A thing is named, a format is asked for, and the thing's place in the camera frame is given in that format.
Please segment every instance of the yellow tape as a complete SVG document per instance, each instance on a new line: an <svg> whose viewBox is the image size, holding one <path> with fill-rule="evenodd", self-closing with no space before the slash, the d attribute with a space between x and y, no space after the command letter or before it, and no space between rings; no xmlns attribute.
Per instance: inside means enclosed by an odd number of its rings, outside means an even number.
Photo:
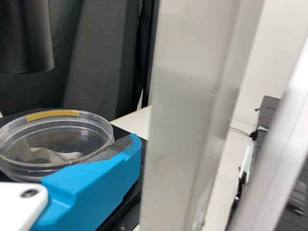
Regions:
<svg viewBox="0 0 308 231"><path fill-rule="evenodd" d="M27 116L27 121L30 122L32 120L41 119L50 116L79 116L79 111L75 110L51 110L45 112L33 113Z"/></svg>

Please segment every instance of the cable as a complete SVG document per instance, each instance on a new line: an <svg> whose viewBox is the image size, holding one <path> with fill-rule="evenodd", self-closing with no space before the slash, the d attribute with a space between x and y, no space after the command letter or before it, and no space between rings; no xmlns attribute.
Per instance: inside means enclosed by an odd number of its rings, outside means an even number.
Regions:
<svg viewBox="0 0 308 231"><path fill-rule="evenodd" d="M237 132L237 133L239 133L239 134L241 134L241 135L244 135L244 136L248 136L248 137L250 136L249 133L247 133L247 132L245 132L245 131L242 131L242 130L239 130L239 129L234 128L234 127L229 127L229 130L235 131L235 132Z"/></svg>

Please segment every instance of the black lamp shade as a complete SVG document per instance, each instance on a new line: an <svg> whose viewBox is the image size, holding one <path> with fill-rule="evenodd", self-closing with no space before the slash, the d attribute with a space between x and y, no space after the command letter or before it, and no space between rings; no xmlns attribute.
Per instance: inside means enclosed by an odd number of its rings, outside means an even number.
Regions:
<svg viewBox="0 0 308 231"><path fill-rule="evenodd" d="M48 0L0 0L0 72L53 67Z"/></svg>

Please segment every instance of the petri dish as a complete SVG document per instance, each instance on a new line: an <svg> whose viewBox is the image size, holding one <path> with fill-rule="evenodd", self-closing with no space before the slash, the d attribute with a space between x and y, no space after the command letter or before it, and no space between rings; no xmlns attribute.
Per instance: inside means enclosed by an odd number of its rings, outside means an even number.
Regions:
<svg viewBox="0 0 308 231"><path fill-rule="evenodd" d="M40 182L114 141L111 124L94 113L49 110L29 114L0 129L0 170L14 181Z"/></svg>

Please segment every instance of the metal screw head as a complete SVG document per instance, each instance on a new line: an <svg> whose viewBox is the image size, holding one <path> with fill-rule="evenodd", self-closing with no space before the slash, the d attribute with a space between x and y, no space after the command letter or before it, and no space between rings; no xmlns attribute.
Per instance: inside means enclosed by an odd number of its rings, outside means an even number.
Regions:
<svg viewBox="0 0 308 231"><path fill-rule="evenodd" d="M119 226L120 231L125 231L126 230L126 225L125 224L121 224Z"/></svg>
<svg viewBox="0 0 308 231"><path fill-rule="evenodd" d="M36 189L28 189L27 191L24 191L20 196L22 198L29 198L32 197L34 195L38 194L38 190Z"/></svg>

